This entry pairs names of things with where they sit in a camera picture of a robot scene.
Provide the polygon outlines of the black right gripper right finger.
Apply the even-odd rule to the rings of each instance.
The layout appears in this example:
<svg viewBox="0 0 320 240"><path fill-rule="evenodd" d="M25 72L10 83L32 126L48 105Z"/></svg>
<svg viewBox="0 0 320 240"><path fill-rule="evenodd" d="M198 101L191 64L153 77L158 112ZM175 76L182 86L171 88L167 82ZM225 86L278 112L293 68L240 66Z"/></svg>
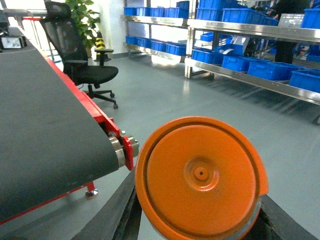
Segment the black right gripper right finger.
<svg viewBox="0 0 320 240"><path fill-rule="evenodd" d="M258 217L246 234L247 240L315 240L268 195L262 196Z"/></svg>

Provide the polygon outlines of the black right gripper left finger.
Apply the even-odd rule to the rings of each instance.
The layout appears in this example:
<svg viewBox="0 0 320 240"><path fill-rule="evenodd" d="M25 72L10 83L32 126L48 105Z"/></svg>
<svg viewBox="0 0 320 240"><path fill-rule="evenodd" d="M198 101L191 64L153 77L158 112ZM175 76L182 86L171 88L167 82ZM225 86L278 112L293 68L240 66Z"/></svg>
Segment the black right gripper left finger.
<svg viewBox="0 0 320 240"><path fill-rule="evenodd" d="M137 240L142 208L132 170L100 211L74 240Z"/></svg>

